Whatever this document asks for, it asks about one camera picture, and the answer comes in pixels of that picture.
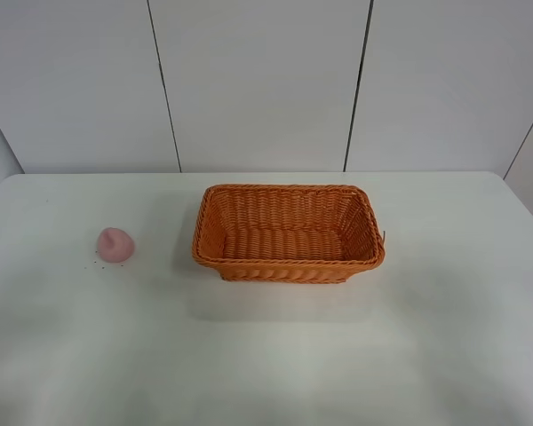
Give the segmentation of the pink peach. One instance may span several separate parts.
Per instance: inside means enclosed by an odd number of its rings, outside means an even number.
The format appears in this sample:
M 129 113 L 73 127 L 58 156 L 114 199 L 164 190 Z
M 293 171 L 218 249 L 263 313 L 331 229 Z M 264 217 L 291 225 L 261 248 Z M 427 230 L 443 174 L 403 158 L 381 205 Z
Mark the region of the pink peach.
M 128 260 L 135 251 L 131 236 L 118 228 L 105 228 L 97 239 L 97 254 L 100 259 L 112 264 Z

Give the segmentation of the orange woven basket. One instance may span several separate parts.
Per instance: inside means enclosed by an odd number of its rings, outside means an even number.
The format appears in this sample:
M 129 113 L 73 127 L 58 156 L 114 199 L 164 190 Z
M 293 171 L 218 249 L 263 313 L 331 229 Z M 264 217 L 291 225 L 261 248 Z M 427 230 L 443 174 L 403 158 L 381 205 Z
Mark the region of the orange woven basket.
M 225 184 L 203 195 L 192 256 L 222 280 L 332 284 L 379 267 L 386 251 L 354 185 Z

